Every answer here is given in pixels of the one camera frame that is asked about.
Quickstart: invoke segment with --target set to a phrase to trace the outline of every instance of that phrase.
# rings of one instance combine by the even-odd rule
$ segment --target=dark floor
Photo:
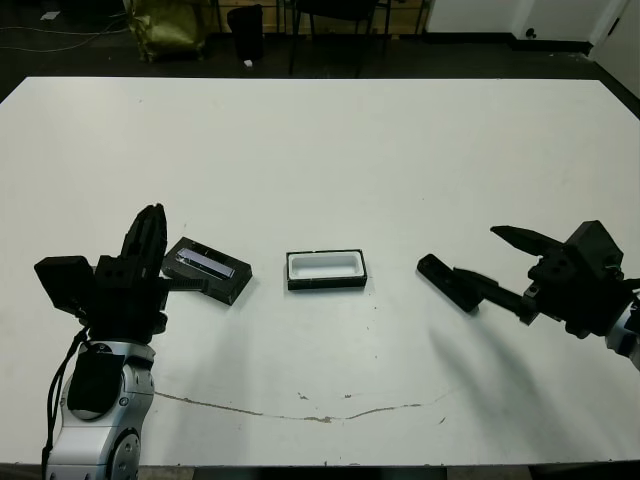
[[[2,29],[9,26],[98,32],[118,20],[109,14],[118,10],[66,13],[57,2],[0,0],[0,46],[27,49],[57,49],[77,45],[90,37],[54,35],[29,30]],[[63,8],[53,21],[41,21],[42,13]],[[126,27],[124,19],[110,30]],[[314,42],[300,41],[295,78],[351,78],[362,45],[362,37],[324,37]],[[34,53],[0,48],[0,100],[26,76],[148,76],[148,77],[250,77],[287,78],[291,40],[267,36],[265,56],[247,69],[236,57],[230,36],[212,36],[206,58],[173,59],[156,63],[139,60],[138,49],[129,32],[102,35],[86,45],[53,53]],[[361,78],[569,78],[596,79],[605,84],[640,118],[640,100],[597,64],[580,53],[514,51],[503,43],[430,44],[423,38],[389,40],[369,45]]]

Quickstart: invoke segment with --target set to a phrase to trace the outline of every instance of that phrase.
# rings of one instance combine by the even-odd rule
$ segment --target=gold bag
[[[129,28],[138,42],[142,60],[161,55],[196,52],[201,56],[207,28],[208,0],[131,0]]]

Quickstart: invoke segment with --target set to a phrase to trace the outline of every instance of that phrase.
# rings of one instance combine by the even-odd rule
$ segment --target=wall
[[[593,49],[593,58],[640,98],[640,0],[630,0],[620,22],[604,42]]]
[[[435,0],[429,32],[510,32],[521,0]]]
[[[433,0],[429,32],[510,32],[538,40],[590,41],[596,45],[625,0]]]
[[[514,20],[514,35],[525,38],[534,28],[538,40],[588,41],[612,0],[535,0],[527,1],[526,19]],[[526,13],[526,8],[519,14]]]

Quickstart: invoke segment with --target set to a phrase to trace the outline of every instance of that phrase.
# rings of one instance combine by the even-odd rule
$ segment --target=wire
[[[49,394],[47,395],[47,443],[42,449],[43,480],[47,475],[47,463],[49,462],[49,454],[53,449],[53,430],[55,429],[56,419],[58,417],[58,405],[60,404],[60,395],[62,393],[62,380],[64,378],[64,371],[67,368],[69,360],[71,360],[71,357],[73,357],[76,353],[76,350],[78,350],[80,344],[87,341],[88,331],[89,327],[84,327],[76,334],[75,337],[73,337],[73,342],[71,342],[71,346],[67,351],[67,355],[64,357],[64,360],[58,367],[58,370],[56,370],[56,373],[53,376],[53,380],[51,381],[51,385],[49,386]]]
[[[33,49],[30,49],[30,48],[23,48],[23,47],[5,47],[5,46],[0,46],[0,50],[18,50],[18,51],[21,51],[21,52],[31,52],[31,53],[55,53],[55,52],[64,52],[66,50],[73,50],[74,48],[83,47],[87,43],[89,43],[92,40],[98,38],[100,35],[104,35],[104,34],[107,34],[107,33],[122,33],[122,32],[127,31],[128,29],[122,29],[120,31],[108,32],[109,28],[111,28],[113,25],[115,25],[116,23],[118,23],[118,22],[120,22],[122,20],[124,20],[124,19],[118,18],[117,20],[114,20],[109,25],[104,27],[104,29],[102,31],[94,33],[94,34],[89,34],[91,36],[89,38],[87,38],[85,41],[80,42],[77,45],[71,45],[69,47],[52,48],[52,49],[48,49],[48,50],[33,50]]]
[[[128,28],[123,28],[122,30],[114,30],[111,32],[61,32],[57,30],[43,30],[42,28],[31,28],[31,27],[0,27],[0,30],[30,30],[33,32],[41,32],[41,33],[54,33],[56,35],[111,35],[113,33],[121,33],[129,31]]]

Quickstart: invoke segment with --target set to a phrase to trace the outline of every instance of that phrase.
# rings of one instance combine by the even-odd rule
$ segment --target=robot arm
[[[510,226],[491,231],[525,253],[539,257],[529,270],[533,283],[523,295],[468,270],[451,270],[434,255],[418,263],[442,293],[469,313],[486,299],[530,325],[539,313],[565,322],[578,338],[603,336],[607,347],[640,370],[639,280],[624,280],[622,251],[598,221],[584,222],[564,243]]]
[[[84,257],[50,257],[35,266],[54,306],[85,327],[49,392],[49,437],[42,456],[46,480],[136,478],[142,423],[154,393],[155,352],[148,343],[165,330],[162,310],[170,290],[206,287],[200,281],[160,278],[166,248],[164,209],[147,206],[120,255],[101,256],[95,271]],[[64,367],[78,346],[73,376],[60,392]],[[62,430],[53,445],[58,403]]]

